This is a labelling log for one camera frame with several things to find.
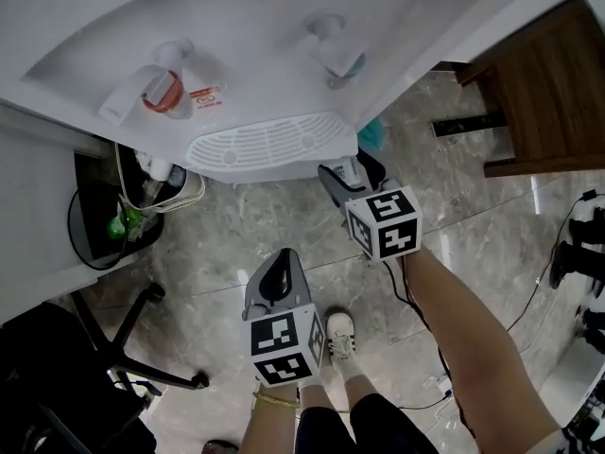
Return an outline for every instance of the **water dispenser tap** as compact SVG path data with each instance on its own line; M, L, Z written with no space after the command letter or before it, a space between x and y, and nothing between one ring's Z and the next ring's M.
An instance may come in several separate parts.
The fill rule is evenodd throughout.
M332 75L347 78L364 60L369 43L354 35L344 15L321 10L306 17L303 25L319 40L309 54Z
M188 39L160 44L153 51L155 63L141 67L119 85L98 113L120 126L140 98L155 113L172 119L190 118L193 102L182 84L182 62L193 50Z

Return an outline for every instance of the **skin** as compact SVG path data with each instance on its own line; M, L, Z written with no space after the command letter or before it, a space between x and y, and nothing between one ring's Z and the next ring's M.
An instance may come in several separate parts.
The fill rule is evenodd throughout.
M422 248L406 256L407 281L452 376L456 399L485 454L524 454L559 429L529 381L509 333L490 310ZM376 389L364 376L345 383L349 408ZM295 399L292 386L262 390ZM301 389L303 409L333 409L319 385ZM242 454L290 454L294 409L257 402Z

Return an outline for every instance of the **white sock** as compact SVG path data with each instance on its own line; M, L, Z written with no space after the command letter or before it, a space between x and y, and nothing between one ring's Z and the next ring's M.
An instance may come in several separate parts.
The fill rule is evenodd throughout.
M341 359L334 361L334 368L336 368L337 372L342 377L343 382L348 382L354 376L364 375L364 373L357 365L357 361L354 357L350 357L348 359Z
M311 387L312 385L323 385L323 382L321 381L321 377L319 375L308 376L307 378L299 380L299 389L303 389L304 387Z

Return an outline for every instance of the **marble floor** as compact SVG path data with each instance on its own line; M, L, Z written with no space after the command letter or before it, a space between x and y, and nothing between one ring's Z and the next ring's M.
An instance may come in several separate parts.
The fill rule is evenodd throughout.
M571 204L589 188L602 190L605 172L484 179L486 159L510 153L506 131L438 140L429 127L434 119L483 110L475 87L461 89L453 75L429 73L383 113L384 154L418 196L424 244L508 326L523 310ZM589 213L587 204L577 207L577 217ZM359 362L381 393L405 407L441 398L432 335L395 299L386 269L360 253L341 222L317 180L210 181L199 203L166 216L162 237L136 264L84 291L112 335L141 288L160 282L166 298L148 305L127 352L177 375L203 369L211 377L203 391L166 389L146 412L158 453L197 454L211 438L241 440L255 387L240 342L244 286L265 257L285 246L298 251L320 312L332 305L352 312ZM538 388L572 336L585 290L575 274L557 291L544 281L511 331ZM346 410L329 362L322 376L337 408ZM476 452L453 403L406 413L440 452Z

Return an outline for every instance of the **white sneaker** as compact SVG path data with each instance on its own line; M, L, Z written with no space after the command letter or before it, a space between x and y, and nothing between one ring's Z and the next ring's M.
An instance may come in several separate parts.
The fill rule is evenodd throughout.
M326 324L326 335L330 359L336 368L336 363L354 360L355 352L355 327L353 318L348 313L333 313L328 317Z

